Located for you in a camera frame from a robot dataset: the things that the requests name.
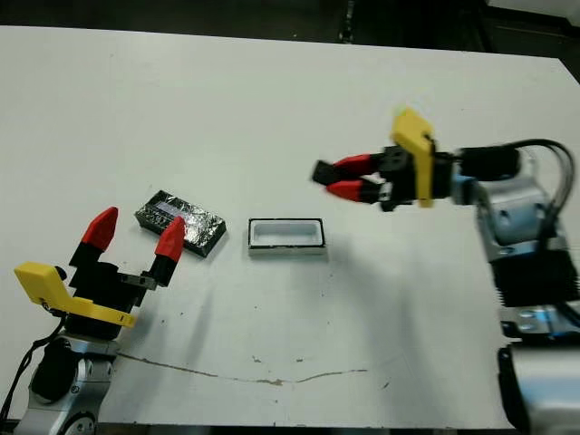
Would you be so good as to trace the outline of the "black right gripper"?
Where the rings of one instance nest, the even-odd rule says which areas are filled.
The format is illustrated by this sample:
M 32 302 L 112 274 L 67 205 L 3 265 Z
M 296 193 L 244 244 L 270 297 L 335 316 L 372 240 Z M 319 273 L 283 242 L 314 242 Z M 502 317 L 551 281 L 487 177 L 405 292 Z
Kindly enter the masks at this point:
M 433 199 L 450 195 L 452 155 L 436 152 L 433 160 L 431 196 Z M 383 153 L 359 154 L 336 161 L 333 167 L 342 178 L 359 178 L 379 172 L 386 185 L 368 179 L 342 180 L 328 185 L 325 190 L 342 199 L 358 203 L 380 203 L 384 212 L 400 205 L 410 205 L 418 199 L 416 193 L 416 165 L 414 157 L 400 146 L 386 147 Z

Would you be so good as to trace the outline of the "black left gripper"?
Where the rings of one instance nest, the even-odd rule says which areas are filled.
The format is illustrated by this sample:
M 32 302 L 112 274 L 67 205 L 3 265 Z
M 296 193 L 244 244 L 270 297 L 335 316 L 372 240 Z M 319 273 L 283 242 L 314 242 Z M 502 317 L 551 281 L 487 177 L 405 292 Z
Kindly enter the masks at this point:
M 70 266 L 86 266 L 99 260 L 114 237 L 118 215 L 116 207 L 109 207 L 91 221 L 72 255 Z M 129 314 L 134 306 L 140 306 L 148 290 L 169 285 L 183 251 L 185 229 L 183 217 L 171 221 L 160 235 L 155 258 L 145 275 L 120 273 L 116 265 L 104 262 L 78 267 L 69 284 L 75 290 L 74 296 Z M 68 334 L 115 340 L 121 326 L 69 314 L 64 330 Z

